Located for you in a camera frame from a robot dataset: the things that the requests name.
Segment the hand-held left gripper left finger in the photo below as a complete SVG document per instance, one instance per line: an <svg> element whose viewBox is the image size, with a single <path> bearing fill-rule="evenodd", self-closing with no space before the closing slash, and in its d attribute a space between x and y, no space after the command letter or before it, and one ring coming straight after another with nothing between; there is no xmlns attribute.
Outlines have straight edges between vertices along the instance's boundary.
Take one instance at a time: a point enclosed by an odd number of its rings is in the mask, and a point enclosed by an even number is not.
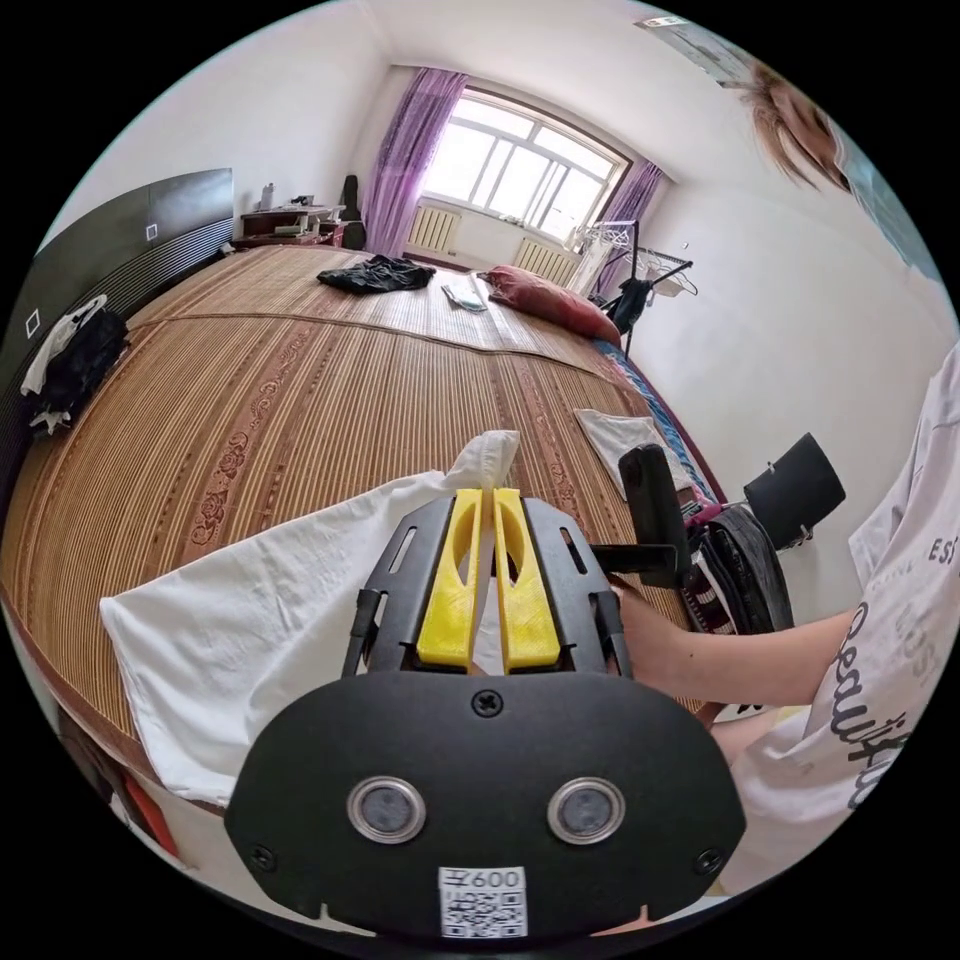
<svg viewBox="0 0 960 960"><path fill-rule="evenodd" d="M478 609L481 491L460 489L450 501L416 652L437 669L468 669Z"/></svg>

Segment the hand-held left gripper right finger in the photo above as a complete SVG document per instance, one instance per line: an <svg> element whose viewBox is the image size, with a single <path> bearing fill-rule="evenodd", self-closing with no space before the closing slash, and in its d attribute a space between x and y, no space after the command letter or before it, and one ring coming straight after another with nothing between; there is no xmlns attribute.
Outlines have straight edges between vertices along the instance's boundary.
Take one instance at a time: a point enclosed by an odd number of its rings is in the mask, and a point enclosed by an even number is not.
<svg viewBox="0 0 960 960"><path fill-rule="evenodd" d="M494 559L504 671L554 668L560 642L520 493L493 491Z"/></svg>

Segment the person's right hand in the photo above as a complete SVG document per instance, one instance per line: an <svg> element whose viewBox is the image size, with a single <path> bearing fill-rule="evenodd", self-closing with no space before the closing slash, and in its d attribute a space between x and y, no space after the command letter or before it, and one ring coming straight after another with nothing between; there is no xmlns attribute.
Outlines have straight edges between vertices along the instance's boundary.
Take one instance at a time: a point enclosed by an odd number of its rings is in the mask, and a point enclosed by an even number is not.
<svg viewBox="0 0 960 960"><path fill-rule="evenodd" d="M618 599L633 679L661 693L678 696L677 653L684 631L622 580L611 579L609 585Z"/></svg>

